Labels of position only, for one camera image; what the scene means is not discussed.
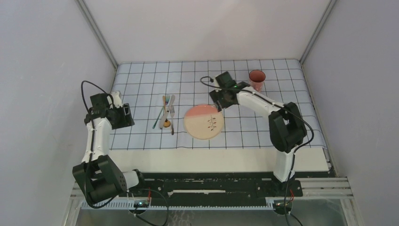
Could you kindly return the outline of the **cream pink branch plate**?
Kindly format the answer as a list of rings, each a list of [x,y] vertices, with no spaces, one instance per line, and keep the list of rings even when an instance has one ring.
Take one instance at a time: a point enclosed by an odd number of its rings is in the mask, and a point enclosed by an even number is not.
[[[214,105],[196,105],[186,112],[183,125],[193,138],[210,140],[224,129],[224,116]]]

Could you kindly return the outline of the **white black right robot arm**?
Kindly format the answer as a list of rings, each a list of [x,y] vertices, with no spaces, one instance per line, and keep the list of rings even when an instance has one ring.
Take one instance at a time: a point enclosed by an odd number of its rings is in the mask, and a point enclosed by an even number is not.
[[[294,176],[294,154],[303,147],[308,123],[302,118],[297,104],[276,102],[256,91],[246,82],[237,83],[229,72],[209,77],[200,82],[213,88],[209,95],[221,111],[232,105],[242,105],[253,110],[268,121],[270,141],[277,152],[273,170],[277,180],[272,182],[272,191],[284,196],[290,191],[289,180]]]

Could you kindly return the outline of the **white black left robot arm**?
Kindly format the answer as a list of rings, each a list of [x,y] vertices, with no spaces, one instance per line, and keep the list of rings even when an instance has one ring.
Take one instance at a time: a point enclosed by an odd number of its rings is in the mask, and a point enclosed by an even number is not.
[[[122,102],[119,91],[96,94],[90,100],[92,106],[84,119],[86,151],[81,163],[72,169],[86,201],[97,207],[128,189],[135,196],[144,195],[147,183],[142,173],[137,169],[122,172],[109,156],[111,131],[134,125],[129,104]]]

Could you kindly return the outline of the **iridescent rainbow fork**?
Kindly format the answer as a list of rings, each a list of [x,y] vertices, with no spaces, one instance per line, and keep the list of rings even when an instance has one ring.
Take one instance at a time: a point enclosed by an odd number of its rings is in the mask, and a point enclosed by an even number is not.
[[[163,96],[163,101],[164,101],[165,105],[168,104],[169,100],[170,100],[170,95]],[[165,109],[165,106],[163,106],[162,109],[160,110],[159,115],[158,115],[156,121],[154,122],[154,124],[152,126],[153,129],[155,129],[155,127],[156,127],[156,125],[158,123],[158,120],[160,118],[160,115],[163,113],[164,109]]]

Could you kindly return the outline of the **metal cutlery piece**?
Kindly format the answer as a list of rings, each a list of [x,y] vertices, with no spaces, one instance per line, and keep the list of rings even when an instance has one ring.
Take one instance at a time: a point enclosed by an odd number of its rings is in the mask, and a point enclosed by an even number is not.
[[[159,123],[159,128],[160,129],[162,129],[164,127],[164,122],[167,120],[167,116],[168,116],[168,114],[170,112],[170,109],[171,109],[171,107],[172,107],[172,105],[174,103],[175,98],[176,98],[175,95],[171,95],[171,97],[169,99],[169,102],[168,102],[168,106],[167,106],[163,116],[161,117],[161,120],[160,120],[160,123]]]

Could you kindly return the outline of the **white checked tablecloth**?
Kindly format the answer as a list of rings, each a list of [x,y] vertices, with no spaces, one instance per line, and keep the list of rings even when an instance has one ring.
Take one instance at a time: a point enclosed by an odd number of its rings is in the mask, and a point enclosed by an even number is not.
[[[249,83],[251,72],[266,78],[260,93],[279,105],[295,103],[309,124],[303,142],[326,148],[302,66],[295,59],[160,61],[119,65],[112,89],[130,106],[134,125],[110,135],[113,150],[171,148],[272,147],[267,117],[238,103],[233,88]],[[220,130],[211,139],[194,138],[184,118],[196,106],[209,105],[222,120],[206,120],[206,128]]]

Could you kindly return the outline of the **pink patterned mug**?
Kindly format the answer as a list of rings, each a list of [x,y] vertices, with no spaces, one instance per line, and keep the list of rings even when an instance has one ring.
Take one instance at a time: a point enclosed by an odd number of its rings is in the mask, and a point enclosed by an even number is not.
[[[258,92],[261,91],[264,81],[266,80],[266,75],[261,70],[252,70],[249,75],[249,83],[250,85]]]

